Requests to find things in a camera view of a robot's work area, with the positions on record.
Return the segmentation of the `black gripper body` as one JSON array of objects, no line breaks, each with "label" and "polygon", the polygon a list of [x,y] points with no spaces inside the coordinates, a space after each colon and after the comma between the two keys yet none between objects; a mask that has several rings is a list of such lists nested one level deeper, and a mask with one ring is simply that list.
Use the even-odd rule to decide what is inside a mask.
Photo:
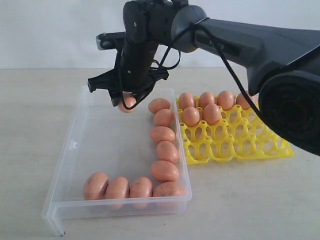
[{"label": "black gripper body", "polygon": [[152,91],[157,81],[167,80],[169,77],[167,70],[155,67],[151,67],[147,72],[134,71],[133,73],[122,72],[119,74],[116,69],[110,71],[116,72],[118,90],[138,95],[147,95]]}]

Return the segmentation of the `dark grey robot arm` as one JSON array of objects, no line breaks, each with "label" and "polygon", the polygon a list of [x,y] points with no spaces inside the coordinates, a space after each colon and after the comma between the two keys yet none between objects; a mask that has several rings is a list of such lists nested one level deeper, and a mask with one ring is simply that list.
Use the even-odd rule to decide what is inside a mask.
[{"label": "dark grey robot arm", "polygon": [[186,0],[131,0],[123,7],[123,32],[96,37],[99,50],[117,51],[114,68],[87,85],[109,92],[113,106],[124,93],[140,103],[169,68],[154,59],[159,45],[190,53],[203,49],[226,67],[246,68],[248,100],[277,135],[314,155],[320,153],[320,32],[211,19]]}]

